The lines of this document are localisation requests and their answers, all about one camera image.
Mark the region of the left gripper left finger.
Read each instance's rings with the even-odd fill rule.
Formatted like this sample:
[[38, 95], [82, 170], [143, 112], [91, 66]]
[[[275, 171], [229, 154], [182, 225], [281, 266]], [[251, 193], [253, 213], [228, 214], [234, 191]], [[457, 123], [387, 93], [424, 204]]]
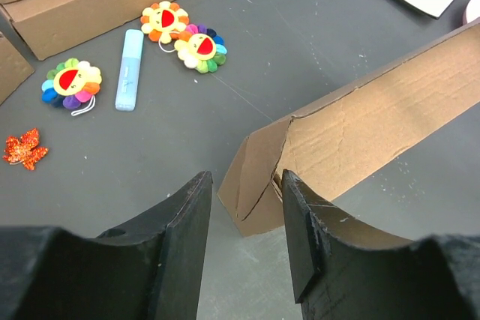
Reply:
[[3, 319], [195, 319], [212, 175], [96, 238], [56, 226], [1, 228]]

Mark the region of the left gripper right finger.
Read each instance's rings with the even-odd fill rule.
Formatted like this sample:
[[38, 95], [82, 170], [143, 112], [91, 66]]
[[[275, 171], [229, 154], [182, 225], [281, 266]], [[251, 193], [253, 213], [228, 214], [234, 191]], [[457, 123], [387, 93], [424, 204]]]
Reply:
[[304, 319], [477, 319], [479, 238], [417, 241], [377, 229], [294, 172], [282, 202], [295, 302]]

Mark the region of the brown cardboard box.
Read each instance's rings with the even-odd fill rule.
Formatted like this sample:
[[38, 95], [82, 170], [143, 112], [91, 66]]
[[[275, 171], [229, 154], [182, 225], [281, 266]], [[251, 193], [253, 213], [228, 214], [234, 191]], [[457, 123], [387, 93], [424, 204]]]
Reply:
[[241, 235], [270, 232], [284, 224], [284, 170], [332, 201], [478, 103], [471, 22], [251, 133], [219, 199]]

